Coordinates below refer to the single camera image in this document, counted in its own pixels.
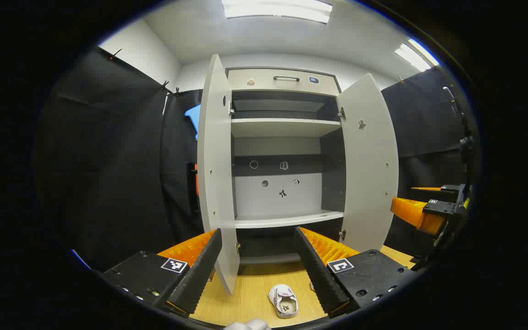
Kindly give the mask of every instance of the open cabinet door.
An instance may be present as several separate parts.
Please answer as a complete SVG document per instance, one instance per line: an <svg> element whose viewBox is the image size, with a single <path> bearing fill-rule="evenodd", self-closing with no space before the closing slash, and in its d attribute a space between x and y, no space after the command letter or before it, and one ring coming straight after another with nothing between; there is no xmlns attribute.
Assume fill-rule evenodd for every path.
<svg viewBox="0 0 528 330"><path fill-rule="evenodd" d="M231 88L220 57L213 55L205 78L197 166L199 202L205 232L221 228L222 248L215 270L229 294L233 293L239 254L235 244L235 218L231 176Z"/></svg>
<svg viewBox="0 0 528 330"><path fill-rule="evenodd" d="M398 192L398 151L390 113L371 74L337 96L343 109L346 205L343 243L364 252L380 250L390 229Z"/></svg>

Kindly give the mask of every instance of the ceiling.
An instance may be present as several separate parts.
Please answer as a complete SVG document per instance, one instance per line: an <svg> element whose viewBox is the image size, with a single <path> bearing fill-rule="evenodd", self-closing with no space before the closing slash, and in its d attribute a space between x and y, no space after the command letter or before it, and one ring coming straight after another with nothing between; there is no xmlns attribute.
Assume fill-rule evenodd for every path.
<svg viewBox="0 0 528 330"><path fill-rule="evenodd" d="M327 25L290 17L226 19L220 0L178 0L144 19L184 65L212 54L290 53L352 63L398 79L419 71L394 54L405 33L355 2L333 5Z"/></svg>

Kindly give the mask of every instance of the sneaker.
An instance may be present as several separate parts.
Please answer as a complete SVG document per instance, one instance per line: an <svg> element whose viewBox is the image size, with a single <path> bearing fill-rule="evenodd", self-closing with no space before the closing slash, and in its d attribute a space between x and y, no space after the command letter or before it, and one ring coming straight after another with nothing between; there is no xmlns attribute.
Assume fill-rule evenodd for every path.
<svg viewBox="0 0 528 330"><path fill-rule="evenodd" d="M276 308L279 318L295 317L299 312L299 303L293 290L287 284L277 284L268 292L268 299Z"/></svg>

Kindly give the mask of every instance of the white wall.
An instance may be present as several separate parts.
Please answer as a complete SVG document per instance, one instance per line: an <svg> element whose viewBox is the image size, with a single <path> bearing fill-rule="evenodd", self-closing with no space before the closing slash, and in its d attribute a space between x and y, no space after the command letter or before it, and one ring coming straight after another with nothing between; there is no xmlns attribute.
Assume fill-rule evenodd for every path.
<svg viewBox="0 0 528 330"><path fill-rule="evenodd" d="M181 64L144 19L119 30L99 46L111 54L121 48L117 58L161 84L170 81L168 87L174 90Z"/></svg>
<svg viewBox="0 0 528 330"><path fill-rule="evenodd" d="M180 91L203 88L210 60L209 58L184 65L176 78L176 87L180 87ZM329 73L335 75L341 90L345 90L369 72L372 73L381 90L396 83L396 81L388 77L374 71L369 71L363 67L314 56L296 54L245 54L223 56L221 57L221 63L224 67L276 66Z"/></svg>

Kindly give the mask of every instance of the ceiling light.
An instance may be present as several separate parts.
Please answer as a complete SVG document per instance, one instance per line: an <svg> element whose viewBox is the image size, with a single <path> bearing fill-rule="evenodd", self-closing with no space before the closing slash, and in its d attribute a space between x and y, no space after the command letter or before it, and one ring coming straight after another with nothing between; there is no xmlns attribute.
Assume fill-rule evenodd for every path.
<svg viewBox="0 0 528 330"><path fill-rule="evenodd" d="M227 18L283 16L325 23L333 6L318 0L222 0Z"/></svg>
<svg viewBox="0 0 528 330"><path fill-rule="evenodd" d="M431 65L429 65L429 63L425 62L425 60L421 58L419 54L415 53L406 44L401 44L400 48L394 51L394 54L397 54L398 56L402 57L403 59L405 59L405 61L409 62L421 72L431 68Z"/></svg>
<svg viewBox="0 0 528 330"><path fill-rule="evenodd" d="M423 46L421 46L415 40L409 39L409 44L412 44L413 47L417 48L417 50L419 50L421 54L423 54L423 56L425 56L433 66L440 64L425 48L423 48Z"/></svg>

